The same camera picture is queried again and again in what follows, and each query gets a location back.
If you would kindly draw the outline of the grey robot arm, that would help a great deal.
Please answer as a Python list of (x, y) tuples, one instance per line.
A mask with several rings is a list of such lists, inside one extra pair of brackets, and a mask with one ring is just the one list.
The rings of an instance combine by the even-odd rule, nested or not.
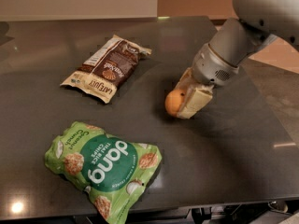
[(236, 16), (228, 19), (194, 56), (167, 95), (169, 115), (188, 119), (205, 107), (213, 89), (229, 83), (250, 55), (276, 38), (299, 48), (299, 0), (233, 0)]

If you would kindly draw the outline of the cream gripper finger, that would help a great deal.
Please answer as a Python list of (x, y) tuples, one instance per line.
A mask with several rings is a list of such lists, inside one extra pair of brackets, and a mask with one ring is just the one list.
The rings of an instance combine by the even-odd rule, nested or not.
[(190, 85), (184, 97), (184, 102), (179, 108), (177, 117), (180, 119), (189, 119), (194, 116), (212, 100), (213, 88), (213, 85)]
[(184, 74), (178, 81), (176, 90), (194, 90), (196, 88), (197, 81), (192, 76), (192, 69), (189, 67), (185, 70)]

